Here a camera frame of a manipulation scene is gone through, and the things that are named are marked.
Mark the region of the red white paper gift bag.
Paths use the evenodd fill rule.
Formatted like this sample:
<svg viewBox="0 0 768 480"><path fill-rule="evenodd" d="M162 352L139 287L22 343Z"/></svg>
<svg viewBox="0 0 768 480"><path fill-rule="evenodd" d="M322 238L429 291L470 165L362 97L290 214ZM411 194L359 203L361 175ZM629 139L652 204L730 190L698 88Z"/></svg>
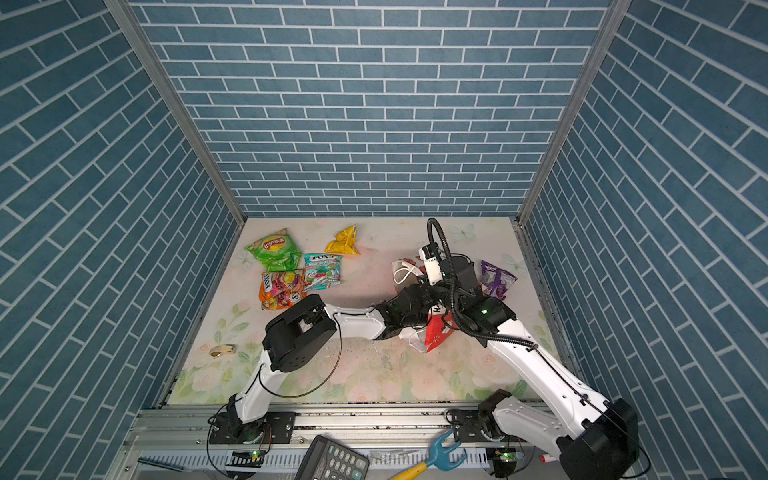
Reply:
<svg viewBox="0 0 768 480"><path fill-rule="evenodd" d="M418 266L411 258L401 258L392 263L394 288L401 293L406 287L416 285L418 280L426 278L425 268ZM452 333L455 323L452 314L446 308L437 304L428 313L427 325L421 327L405 327L399 333L399 338L406 341L420 353L428 353L442 344Z"/></svg>

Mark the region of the purple snack packet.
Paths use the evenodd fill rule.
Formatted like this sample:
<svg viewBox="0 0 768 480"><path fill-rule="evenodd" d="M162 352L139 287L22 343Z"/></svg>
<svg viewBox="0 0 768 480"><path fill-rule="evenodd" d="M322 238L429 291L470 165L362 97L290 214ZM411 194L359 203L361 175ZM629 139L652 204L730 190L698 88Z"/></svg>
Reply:
<svg viewBox="0 0 768 480"><path fill-rule="evenodd" d="M507 293L516 281L517 277L511 272L485 260L481 261L480 284L484 294L505 300Z"/></svg>

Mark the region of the yellow snack packet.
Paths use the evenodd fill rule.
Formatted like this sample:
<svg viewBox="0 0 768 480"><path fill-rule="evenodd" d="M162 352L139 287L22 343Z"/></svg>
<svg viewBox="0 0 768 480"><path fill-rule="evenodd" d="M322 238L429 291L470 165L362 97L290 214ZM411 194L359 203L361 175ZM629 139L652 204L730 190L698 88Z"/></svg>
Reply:
<svg viewBox="0 0 768 480"><path fill-rule="evenodd" d="M357 225L353 224L336 233L335 238L328 243L324 252L333 255L353 255L359 256L360 252L356 248Z"/></svg>

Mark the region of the teal pink snack packet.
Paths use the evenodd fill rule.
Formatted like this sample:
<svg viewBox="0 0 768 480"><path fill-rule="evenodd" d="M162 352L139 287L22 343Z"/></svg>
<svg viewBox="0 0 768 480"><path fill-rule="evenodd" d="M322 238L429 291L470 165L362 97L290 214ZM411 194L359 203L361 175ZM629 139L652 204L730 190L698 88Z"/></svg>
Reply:
<svg viewBox="0 0 768 480"><path fill-rule="evenodd" d="M304 254L304 291L327 290L342 284L342 257L333 254Z"/></svg>

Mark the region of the orange colourful snack packet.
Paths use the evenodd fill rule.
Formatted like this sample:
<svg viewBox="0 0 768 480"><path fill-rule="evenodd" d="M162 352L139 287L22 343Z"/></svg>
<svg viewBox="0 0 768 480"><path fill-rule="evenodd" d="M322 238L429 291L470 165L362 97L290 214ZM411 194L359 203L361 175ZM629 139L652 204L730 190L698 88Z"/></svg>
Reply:
<svg viewBox="0 0 768 480"><path fill-rule="evenodd" d="M288 309L305 297L303 269L262 274L259 291L262 310Z"/></svg>

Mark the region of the green snack packet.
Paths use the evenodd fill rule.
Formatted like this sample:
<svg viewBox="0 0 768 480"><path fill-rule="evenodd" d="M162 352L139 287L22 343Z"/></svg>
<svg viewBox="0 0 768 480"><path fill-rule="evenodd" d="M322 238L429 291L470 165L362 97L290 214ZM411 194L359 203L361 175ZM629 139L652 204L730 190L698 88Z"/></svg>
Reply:
<svg viewBox="0 0 768 480"><path fill-rule="evenodd" d="M266 272L296 270L302 258L301 250L285 228L252 242L245 250Z"/></svg>

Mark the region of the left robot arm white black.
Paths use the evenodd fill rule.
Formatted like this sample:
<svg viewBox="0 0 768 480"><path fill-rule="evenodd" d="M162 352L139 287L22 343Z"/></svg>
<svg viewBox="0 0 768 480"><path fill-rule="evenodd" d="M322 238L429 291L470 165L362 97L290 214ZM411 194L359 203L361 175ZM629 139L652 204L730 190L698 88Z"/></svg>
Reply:
<svg viewBox="0 0 768 480"><path fill-rule="evenodd" d="M433 305L417 286L367 308L338 307L317 294L299 301L265 328L256 371L240 393L228 401L226 412L236 424L261 420L288 374L303 368L333 337L387 340L428 323Z"/></svg>

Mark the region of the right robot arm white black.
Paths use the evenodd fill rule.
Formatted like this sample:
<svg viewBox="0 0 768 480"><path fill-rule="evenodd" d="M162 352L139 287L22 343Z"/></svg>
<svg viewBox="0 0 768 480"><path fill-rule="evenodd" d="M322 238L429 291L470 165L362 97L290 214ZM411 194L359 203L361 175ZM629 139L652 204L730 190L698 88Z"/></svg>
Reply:
<svg viewBox="0 0 768 480"><path fill-rule="evenodd" d="M497 390L478 406L481 431L514 436L556 456L571 479L621 479L640 456L638 419L624 400L610 401L573 375L537 343L516 314L481 289L442 280L430 298L445 306L458 329L518 372L548 407L523 404Z"/></svg>

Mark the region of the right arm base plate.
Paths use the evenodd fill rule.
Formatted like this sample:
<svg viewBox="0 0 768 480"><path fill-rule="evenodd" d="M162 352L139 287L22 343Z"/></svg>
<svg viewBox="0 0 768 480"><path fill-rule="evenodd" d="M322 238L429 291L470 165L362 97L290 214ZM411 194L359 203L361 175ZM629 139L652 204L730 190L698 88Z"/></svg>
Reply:
<svg viewBox="0 0 768 480"><path fill-rule="evenodd" d="M504 434L492 419L490 413L469 409L449 409L444 412L444 418L453 430L455 441L469 443L516 443L522 438Z"/></svg>

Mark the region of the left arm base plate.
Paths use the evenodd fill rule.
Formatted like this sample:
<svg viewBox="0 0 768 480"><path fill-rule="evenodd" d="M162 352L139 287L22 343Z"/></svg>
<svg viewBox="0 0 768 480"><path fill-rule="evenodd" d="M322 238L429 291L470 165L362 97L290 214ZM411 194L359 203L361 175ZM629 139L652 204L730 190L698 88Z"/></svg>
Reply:
<svg viewBox="0 0 768 480"><path fill-rule="evenodd" d="M232 412L216 414L209 422L208 443L213 445L289 444L293 435L294 412L268 412L262 419L243 423Z"/></svg>

